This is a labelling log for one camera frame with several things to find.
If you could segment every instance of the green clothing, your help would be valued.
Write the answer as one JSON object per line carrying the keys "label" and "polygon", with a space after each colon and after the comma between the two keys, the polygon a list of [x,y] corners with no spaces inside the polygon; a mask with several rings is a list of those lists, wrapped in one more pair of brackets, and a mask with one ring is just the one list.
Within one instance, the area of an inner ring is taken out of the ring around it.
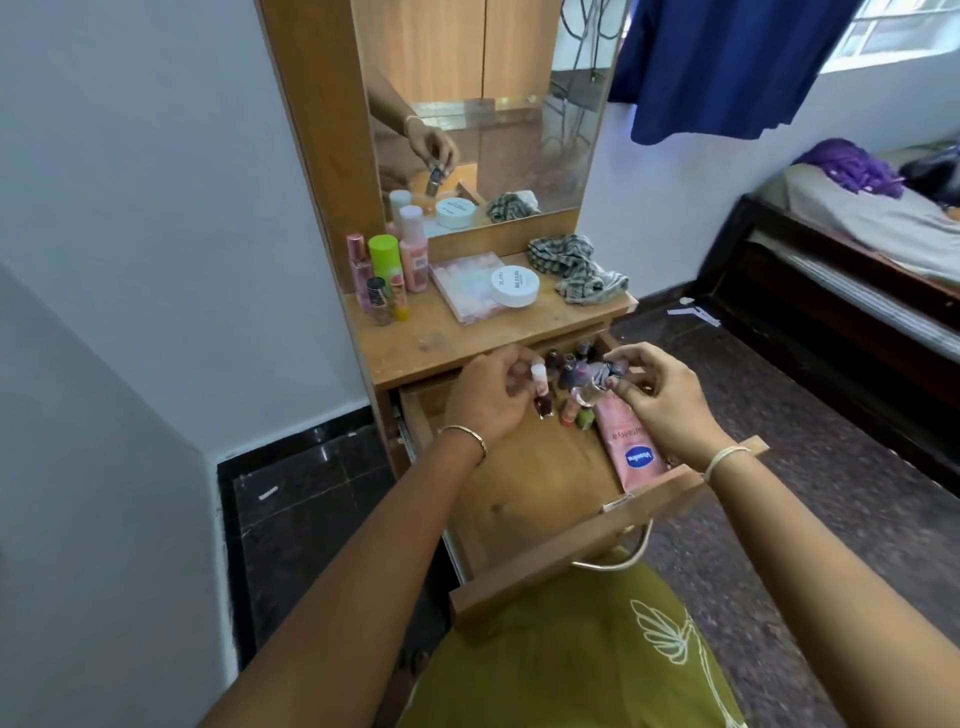
{"label": "green clothing", "polygon": [[745,724],[689,613],[641,562],[570,569],[451,631],[398,725]]}

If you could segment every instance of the green bottle cap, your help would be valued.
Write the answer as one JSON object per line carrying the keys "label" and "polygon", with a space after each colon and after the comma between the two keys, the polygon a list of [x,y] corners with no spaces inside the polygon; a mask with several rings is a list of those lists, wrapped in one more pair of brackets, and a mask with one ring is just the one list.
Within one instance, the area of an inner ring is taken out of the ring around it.
{"label": "green bottle cap", "polygon": [[390,280],[403,272],[400,263],[400,244],[392,235],[374,235],[367,243],[370,258],[373,261],[373,274],[384,280]]}

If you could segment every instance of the window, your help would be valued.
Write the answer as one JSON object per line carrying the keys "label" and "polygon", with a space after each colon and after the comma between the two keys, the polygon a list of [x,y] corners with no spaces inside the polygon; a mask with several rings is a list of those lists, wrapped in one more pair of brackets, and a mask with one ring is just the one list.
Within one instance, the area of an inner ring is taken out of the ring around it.
{"label": "window", "polygon": [[866,0],[823,72],[951,53],[960,48],[960,0]]}

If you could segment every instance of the hand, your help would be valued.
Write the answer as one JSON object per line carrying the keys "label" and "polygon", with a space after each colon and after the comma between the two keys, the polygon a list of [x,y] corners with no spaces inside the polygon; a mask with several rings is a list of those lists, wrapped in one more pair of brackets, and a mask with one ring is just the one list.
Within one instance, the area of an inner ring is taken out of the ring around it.
{"label": "hand", "polygon": [[646,343],[618,347],[604,359],[643,367],[629,375],[633,382],[612,377],[608,386],[633,408],[666,454],[702,473],[717,452],[736,444],[713,419],[700,380],[682,361]]}
{"label": "hand", "polygon": [[446,179],[457,168],[460,150],[443,129],[428,127],[421,119],[412,116],[407,119],[404,131],[407,132],[410,148],[431,172],[440,167]]}
{"label": "hand", "polygon": [[457,377],[446,400],[446,423],[476,432],[491,448],[520,424],[534,396],[530,363],[517,344],[480,354]]}

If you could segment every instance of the vaseline logo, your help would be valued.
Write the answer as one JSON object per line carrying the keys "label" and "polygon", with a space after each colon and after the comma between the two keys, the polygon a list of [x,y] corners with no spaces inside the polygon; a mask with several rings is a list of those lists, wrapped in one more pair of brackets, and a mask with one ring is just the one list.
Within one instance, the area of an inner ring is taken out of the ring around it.
{"label": "vaseline logo", "polygon": [[637,445],[627,450],[627,465],[631,468],[642,468],[645,465],[650,465],[653,461],[654,452],[643,445]]}

